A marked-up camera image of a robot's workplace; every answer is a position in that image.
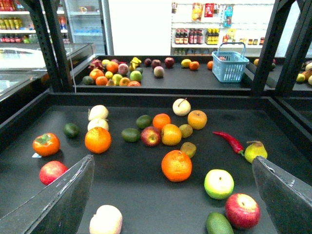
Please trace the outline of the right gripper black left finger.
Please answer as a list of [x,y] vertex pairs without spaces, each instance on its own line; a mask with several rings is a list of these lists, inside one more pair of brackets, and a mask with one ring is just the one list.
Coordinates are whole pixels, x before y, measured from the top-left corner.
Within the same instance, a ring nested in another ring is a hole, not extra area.
[[75,234],[95,170],[87,155],[66,173],[0,220],[2,234]]

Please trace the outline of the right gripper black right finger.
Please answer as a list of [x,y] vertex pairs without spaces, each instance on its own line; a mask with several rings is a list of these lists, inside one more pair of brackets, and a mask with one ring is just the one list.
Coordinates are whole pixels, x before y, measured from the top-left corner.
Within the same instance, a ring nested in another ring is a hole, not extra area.
[[310,234],[312,187],[261,156],[253,160],[252,170],[276,231],[279,234]]

